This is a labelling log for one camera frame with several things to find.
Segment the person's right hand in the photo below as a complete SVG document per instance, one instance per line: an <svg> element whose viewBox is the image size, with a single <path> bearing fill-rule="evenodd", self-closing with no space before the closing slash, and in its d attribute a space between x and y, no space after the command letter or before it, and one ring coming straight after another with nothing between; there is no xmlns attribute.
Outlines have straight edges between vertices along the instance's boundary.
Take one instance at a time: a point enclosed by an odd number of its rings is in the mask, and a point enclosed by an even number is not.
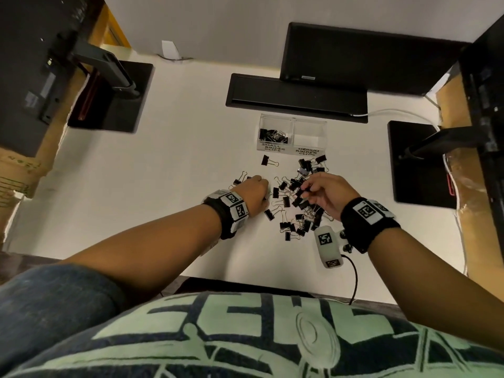
<svg viewBox="0 0 504 378"><path fill-rule="evenodd" d="M341 221L341 213L348 203L361 197L343 177L331 173L312 174L304 183L325 183L327 196L309 197L308 201L310 204L320 206L328 215L338 221Z"/></svg>

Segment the person's left hand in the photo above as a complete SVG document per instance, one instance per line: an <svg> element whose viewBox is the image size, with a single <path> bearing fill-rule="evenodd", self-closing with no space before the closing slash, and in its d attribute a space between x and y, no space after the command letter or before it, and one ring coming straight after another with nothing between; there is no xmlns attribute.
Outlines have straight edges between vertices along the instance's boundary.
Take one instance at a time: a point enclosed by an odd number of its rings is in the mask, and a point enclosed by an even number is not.
<svg viewBox="0 0 504 378"><path fill-rule="evenodd" d="M244 200L250 218L268 209L269 182L260 175L245 180L234 187L232 191L236 192Z"/></svg>

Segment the person's right forearm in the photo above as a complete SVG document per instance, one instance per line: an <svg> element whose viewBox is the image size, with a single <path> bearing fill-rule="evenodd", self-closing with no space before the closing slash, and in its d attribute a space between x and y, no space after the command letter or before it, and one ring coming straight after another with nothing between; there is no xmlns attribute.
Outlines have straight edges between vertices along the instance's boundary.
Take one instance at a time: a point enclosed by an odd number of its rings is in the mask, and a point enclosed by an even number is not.
<svg viewBox="0 0 504 378"><path fill-rule="evenodd" d="M409 321L504 350L504 302L406 231L385 229L368 254Z"/></svg>

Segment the person's left forearm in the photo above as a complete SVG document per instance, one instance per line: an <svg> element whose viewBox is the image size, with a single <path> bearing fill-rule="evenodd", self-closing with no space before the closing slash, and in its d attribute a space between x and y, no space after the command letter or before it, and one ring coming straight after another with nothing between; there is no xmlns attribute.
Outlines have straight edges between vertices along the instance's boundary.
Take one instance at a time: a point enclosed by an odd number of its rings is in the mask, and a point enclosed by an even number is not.
<svg viewBox="0 0 504 378"><path fill-rule="evenodd" d="M131 306L157 296L210 245L222 231L217 212L199 204L111 236L59 265L92 269L113 280Z"/></svg>

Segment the pile of black binder clips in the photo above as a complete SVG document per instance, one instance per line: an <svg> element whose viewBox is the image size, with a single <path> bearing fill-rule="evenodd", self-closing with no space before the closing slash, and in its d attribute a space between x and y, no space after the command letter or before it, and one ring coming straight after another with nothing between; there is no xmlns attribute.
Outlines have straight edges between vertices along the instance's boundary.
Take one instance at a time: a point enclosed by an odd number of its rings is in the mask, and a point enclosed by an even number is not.
<svg viewBox="0 0 504 378"><path fill-rule="evenodd" d="M330 221L333 218L325 214L324 209L308 200L296 200L296 193L309 176L318 172L327 172L326 155L299 159L299 168L295 177L274 177L273 185L269 187L269 207L264 215L269 221L279 219L279 231L285 235L285 240L301 239L310 230L319 227L323 216Z"/></svg>

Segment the black left wristband with markers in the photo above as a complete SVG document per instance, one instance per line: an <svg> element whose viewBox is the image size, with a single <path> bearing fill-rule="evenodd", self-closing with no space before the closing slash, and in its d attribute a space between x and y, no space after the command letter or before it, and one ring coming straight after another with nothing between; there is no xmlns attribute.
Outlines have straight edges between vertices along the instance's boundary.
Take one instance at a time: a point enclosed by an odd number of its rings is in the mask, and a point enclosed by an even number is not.
<svg viewBox="0 0 504 378"><path fill-rule="evenodd" d="M202 204L210 206L221 222L220 240L233 238L249 218L249 210L243 198L231 190L217 190L206 196Z"/></svg>

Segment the black wristband with markers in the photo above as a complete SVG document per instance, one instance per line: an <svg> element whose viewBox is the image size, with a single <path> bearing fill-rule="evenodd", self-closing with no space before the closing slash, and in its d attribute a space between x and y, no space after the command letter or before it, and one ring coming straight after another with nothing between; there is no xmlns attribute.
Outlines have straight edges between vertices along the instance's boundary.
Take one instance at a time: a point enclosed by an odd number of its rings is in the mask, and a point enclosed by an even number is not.
<svg viewBox="0 0 504 378"><path fill-rule="evenodd" d="M249 218L249 210L243 198L231 190L217 190L206 196L202 204L210 206L221 222L220 240L233 238Z"/></svg>
<svg viewBox="0 0 504 378"><path fill-rule="evenodd" d="M375 200L357 197L345 205L340 215L348 243L361 254L385 229L400 228L396 216Z"/></svg>

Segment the heap of small boxed clips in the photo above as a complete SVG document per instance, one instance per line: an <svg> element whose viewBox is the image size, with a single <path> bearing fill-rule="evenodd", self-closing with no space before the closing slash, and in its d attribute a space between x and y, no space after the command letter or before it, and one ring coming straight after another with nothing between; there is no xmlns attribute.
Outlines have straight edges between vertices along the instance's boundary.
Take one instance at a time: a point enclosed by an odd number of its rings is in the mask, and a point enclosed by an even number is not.
<svg viewBox="0 0 504 378"><path fill-rule="evenodd" d="M265 129L261 128L259 130L258 143L273 143L273 144L289 144L289 137L287 133L275 130L275 129Z"/></svg>

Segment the clear plastic organizer box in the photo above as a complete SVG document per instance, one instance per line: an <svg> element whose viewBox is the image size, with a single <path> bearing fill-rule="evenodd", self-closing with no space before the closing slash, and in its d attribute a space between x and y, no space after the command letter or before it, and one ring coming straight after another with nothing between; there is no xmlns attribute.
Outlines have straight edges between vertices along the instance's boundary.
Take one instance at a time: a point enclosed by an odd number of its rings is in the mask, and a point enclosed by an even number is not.
<svg viewBox="0 0 504 378"><path fill-rule="evenodd" d="M275 129L287 133L289 144L258 143L259 130ZM317 158L325 155L327 122L274 114L261 114L256 135L256 149L263 152Z"/></svg>

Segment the black right wristband with markers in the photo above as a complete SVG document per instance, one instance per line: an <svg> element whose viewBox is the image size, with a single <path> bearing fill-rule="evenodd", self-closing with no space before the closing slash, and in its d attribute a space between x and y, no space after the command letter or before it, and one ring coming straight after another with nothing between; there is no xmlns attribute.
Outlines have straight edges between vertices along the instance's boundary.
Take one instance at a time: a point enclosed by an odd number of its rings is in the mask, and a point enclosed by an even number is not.
<svg viewBox="0 0 504 378"><path fill-rule="evenodd" d="M361 254L385 229L400 228L396 216L375 200L357 197L345 205L340 215L348 243Z"/></svg>

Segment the black monitor stand base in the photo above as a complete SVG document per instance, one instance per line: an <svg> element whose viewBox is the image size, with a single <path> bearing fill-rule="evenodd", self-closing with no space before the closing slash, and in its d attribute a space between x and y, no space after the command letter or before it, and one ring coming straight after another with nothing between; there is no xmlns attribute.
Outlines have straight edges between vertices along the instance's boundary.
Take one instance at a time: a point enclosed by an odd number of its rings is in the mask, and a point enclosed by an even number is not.
<svg viewBox="0 0 504 378"><path fill-rule="evenodd" d="M389 121L387 124L394 200L397 203L456 209L457 197L449 194L442 156L405 157L405 150L435 134L428 124Z"/></svg>
<svg viewBox="0 0 504 378"><path fill-rule="evenodd" d="M78 115L84 102L84 93L89 87L90 75L69 114L68 127L131 134L136 132L155 68L151 63L133 61L120 61L120 63L135 82L140 97L123 98L114 92L99 74L98 88L89 113L84 121L79 121Z"/></svg>

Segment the black flat laptop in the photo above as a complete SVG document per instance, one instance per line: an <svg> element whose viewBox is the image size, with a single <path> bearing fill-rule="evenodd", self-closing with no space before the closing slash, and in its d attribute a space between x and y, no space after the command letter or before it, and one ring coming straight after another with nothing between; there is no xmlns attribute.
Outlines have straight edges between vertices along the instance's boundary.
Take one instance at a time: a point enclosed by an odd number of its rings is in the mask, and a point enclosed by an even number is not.
<svg viewBox="0 0 504 378"><path fill-rule="evenodd" d="M470 43L292 22L280 79L424 96Z"/></svg>

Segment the person's green printed shirt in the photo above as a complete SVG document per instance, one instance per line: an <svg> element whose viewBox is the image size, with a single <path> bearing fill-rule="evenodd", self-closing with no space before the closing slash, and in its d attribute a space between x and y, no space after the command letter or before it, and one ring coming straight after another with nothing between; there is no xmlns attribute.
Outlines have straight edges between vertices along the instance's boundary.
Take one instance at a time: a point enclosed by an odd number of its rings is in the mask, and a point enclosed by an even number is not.
<svg viewBox="0 0 504 378"><path fill-rule="evenodd" d="M504 355L335 300L172 295L127 310L85 267L36 267L0 286L0 377L504 378Z"/></svg>

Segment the white paper tag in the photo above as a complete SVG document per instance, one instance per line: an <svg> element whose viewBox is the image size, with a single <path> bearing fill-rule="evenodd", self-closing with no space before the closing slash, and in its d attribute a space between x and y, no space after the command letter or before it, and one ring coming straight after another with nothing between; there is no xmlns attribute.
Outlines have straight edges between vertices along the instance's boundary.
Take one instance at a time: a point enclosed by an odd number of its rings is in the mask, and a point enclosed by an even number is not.
<svg viewBox="0 0 504 378"><path fill-rule="evenodd" d="M183 62L191 61L193 57L184 57L179 53L176 45L173 41L162 40L161 41L161 54L157 54L158 57L170 61L170 62Z"/></svg>

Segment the black monitor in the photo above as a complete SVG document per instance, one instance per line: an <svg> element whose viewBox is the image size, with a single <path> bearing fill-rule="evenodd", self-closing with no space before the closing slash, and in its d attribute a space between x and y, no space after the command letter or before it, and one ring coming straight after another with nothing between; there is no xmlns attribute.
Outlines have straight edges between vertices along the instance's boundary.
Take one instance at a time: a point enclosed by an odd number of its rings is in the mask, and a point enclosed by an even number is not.
<svg viewBox="0 0 504 378"><path fill-rule="evenodd" d="M458 62L471 123L487 137L478 153L504 261L504 14Z"/></svg>
<svg viewBox="0 0 504 378"><path fill-rule="evenodd" d="M0 147L35 157L104 0L0 0Z"/></svg>

